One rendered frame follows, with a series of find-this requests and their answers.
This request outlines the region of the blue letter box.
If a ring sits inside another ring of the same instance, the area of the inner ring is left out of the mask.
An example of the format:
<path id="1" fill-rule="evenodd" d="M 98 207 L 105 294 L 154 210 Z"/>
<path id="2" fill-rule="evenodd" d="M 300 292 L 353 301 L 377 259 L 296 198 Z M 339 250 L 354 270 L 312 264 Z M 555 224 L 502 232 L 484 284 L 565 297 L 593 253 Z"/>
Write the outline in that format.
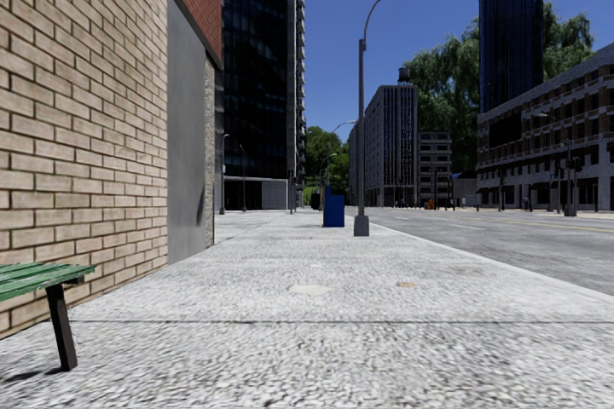
<path id="1" fill-rule="evenodd" d="M 332 193 L 331 186 L 324 187 L 323 223 L 325 228 L 345 226 L 345 197 Z"/>

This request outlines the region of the trees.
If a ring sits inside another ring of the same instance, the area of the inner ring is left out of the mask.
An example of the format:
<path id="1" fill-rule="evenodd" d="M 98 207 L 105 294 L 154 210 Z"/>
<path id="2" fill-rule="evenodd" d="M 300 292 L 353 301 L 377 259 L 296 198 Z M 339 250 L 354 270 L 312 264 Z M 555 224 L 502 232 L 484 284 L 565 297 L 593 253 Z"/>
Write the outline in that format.
<path id="1" fill-rule="evenodd" d="M 321 180 L 321 168 L 327 163 L 322 164 L 329 153 L 337 153 L 330 159 L 329 181 L 332 186 L 333 194 L 343 195 L 345 203 L 350 203 L 349 199 L 349 146 L 342 143 L 335 133 L 324 131 L 318 126 L 310 126 L 307 129 L 306 143 L 306 175 L 305 188 L 303 190 L 304 203 L 310 204 L 312 193 L 318 192 Z"/>
<path id="2" fill-rule="evenodd" d="M 593 56 L 595 36 L 584 12 L 568 19 L 542 5 L 542 79 L 547 81 Z M 452 133 L 452 171 L 477 169 L 480 108 L 480 28 L 473 18 L 457 37 L 423 49 L 406 63 L 419 88 L 418 129 Z"/>

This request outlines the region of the grey concrete building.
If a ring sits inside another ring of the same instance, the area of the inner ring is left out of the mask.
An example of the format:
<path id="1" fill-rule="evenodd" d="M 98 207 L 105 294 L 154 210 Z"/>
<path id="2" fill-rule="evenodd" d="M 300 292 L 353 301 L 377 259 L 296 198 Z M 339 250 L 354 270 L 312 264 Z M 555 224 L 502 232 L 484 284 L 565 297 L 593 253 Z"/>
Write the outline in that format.
<path id="1" fill-rule="evenodd" d="M 407 207 L 417 201 L 418 88 L 405 66 L 397 85 L 378 87 L 365 108 L 364 204 Z"/>

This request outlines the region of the dark glass tower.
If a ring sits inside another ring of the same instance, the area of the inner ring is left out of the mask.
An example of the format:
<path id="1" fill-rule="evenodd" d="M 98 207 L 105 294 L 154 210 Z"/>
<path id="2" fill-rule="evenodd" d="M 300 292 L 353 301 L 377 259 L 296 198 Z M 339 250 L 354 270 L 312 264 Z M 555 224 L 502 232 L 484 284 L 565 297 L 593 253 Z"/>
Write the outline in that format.
<path id="1" fill-rule="evenodd" d="M 222 0 L 217 75 L 217 206 L 225 133 L 225 211 L 292 210 L 306 173 L 306 0 Z"/>

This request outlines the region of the pale concrete building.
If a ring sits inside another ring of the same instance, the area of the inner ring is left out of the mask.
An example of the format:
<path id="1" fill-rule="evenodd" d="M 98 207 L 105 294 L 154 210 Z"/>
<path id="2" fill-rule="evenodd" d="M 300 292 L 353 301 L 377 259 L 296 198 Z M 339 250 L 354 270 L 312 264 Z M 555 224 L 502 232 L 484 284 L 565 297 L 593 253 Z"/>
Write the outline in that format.
<path id="1" fill-rule="evenodd" d="M 417 135 L 418 198 L 426 209 L 449 205 L 452 136 L 449 132 L 424 131 Z"/>

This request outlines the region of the tan brick building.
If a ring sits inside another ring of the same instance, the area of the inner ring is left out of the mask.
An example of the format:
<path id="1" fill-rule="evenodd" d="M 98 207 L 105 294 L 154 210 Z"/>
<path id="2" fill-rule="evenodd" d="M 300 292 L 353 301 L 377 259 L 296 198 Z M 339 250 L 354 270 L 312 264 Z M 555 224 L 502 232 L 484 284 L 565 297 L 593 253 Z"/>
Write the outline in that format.
<path id="1" fill-rule="evenodd" d="M 85 302 L 214 243 L 221 0 L 0 0 L 0 265 Z"/>

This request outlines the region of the blue glass tower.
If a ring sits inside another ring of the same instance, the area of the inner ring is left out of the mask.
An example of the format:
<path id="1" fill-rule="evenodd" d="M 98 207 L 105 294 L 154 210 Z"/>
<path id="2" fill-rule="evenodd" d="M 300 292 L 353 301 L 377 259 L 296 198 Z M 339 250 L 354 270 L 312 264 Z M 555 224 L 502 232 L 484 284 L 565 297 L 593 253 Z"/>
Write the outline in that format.
<path id="1" fill-rule="evenodd" d="M 478 0 L 480 112 L 543 82 L 543 0 Z"/>

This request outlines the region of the traffic light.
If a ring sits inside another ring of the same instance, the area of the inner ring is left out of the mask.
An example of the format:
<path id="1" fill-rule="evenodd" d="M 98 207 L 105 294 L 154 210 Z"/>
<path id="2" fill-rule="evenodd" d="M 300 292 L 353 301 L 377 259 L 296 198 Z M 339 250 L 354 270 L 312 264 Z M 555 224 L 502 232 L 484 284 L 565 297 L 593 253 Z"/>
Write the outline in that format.
<path id="1" fill-rule="evenodd" d="M 567 158 L 565 161 L 567 169 L 567 194 L 566 194 L 566 207 L 565 216 L 577 215 L 577 174 L 582 171 L 584 166 L 584 159 L 582 155 L 574 156 L 572 153 L 572 139 L 567 139 Z"/>

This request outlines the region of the brown and white building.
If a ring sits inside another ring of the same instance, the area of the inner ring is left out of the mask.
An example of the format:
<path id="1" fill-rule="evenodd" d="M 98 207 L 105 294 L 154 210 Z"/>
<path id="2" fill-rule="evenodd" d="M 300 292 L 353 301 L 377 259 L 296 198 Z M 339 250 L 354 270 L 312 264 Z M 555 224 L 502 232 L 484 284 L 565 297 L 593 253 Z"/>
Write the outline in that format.
<path id="1" fill-rule="evenodd" d="M 565 209 L 567 139 L 577 209 L 614 211 L 614 43 L 478 115 L 478 205 Z"/>

